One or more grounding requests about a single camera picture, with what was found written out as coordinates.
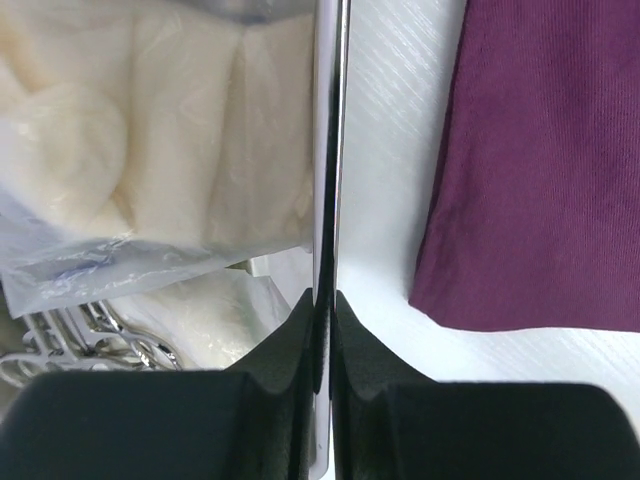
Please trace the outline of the clear packet beige gauze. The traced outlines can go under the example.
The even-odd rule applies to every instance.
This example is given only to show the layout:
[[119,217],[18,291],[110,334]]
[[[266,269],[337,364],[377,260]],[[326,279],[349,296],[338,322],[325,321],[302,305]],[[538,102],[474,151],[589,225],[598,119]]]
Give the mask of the clear packet beige gauze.
[[223,369],[278,328],[293,299],[267,262],[254,259],[117,297],[109,306],[128,326],[167,341],[184,368]]
[[1,277],[22,316],[308,244],[311,1],[5,1]]

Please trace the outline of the purple cloth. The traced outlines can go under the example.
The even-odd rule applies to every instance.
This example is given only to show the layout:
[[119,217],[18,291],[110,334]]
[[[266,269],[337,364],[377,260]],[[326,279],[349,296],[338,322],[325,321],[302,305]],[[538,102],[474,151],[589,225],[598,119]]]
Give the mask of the purple cloth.
[[637,2],[467,3],[409,302],[462,330],[638,330]]

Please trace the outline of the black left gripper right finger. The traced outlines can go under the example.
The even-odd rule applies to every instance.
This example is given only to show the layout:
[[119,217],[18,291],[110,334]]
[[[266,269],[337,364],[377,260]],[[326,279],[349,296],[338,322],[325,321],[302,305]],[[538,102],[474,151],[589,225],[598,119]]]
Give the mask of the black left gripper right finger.
[[639,442],[603,389],[445,383],[410,366],[343,296],[331,321],[340,479],[635,479]]

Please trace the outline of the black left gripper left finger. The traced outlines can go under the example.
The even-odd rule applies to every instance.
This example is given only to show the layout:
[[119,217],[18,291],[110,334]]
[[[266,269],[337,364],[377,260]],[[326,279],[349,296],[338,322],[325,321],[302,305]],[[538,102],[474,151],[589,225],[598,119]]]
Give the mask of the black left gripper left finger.
[[225,370],[45,374],[1,426],[5,479],[304,479],[313,297]]

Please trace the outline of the steel forceps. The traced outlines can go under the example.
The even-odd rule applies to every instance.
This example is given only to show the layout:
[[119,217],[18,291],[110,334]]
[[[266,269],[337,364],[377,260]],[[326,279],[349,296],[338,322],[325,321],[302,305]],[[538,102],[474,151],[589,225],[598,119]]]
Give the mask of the steel forceps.
[[71,360],[129,353],[119,335],[96,330],[80,306],[25,314],[20,320],[26,327],[23,344],[47,358]]
[[43,353],[5,353],[1,355],[1,379],[24,388],[34,377],[49,371],[47,364],[48,356]]

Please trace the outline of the steel instrument tray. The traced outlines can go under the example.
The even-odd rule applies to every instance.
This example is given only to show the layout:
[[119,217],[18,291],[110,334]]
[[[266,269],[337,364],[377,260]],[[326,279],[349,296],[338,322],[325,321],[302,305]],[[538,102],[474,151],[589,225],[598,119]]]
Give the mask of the steel instrument tray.
[[322,478],[330,463],[330,329],[337,291],[350,13],[349,1],[316,3],[313,307],[308,334],[312,393],[308,479]]

